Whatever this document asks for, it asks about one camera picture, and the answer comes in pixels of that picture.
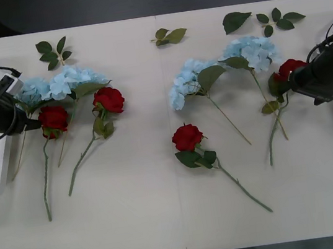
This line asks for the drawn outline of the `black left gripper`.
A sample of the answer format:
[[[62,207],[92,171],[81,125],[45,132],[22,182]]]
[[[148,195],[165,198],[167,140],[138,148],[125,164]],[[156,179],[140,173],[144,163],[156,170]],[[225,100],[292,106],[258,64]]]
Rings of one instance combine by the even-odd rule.
[[[40,129],[41,121],[27,119],[27,115],[16,107],[16,103],[16,99],[9,93],[0,96],[0,134],[21,134],[25,127],[27,131]]]

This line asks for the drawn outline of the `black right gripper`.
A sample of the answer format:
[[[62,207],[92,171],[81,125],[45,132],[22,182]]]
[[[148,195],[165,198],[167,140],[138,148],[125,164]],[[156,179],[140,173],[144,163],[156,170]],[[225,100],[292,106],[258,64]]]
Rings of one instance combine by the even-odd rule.
[[[333,48],[310,51],[306,65],[289,76],[290,89],[308,97],[333,94]]]

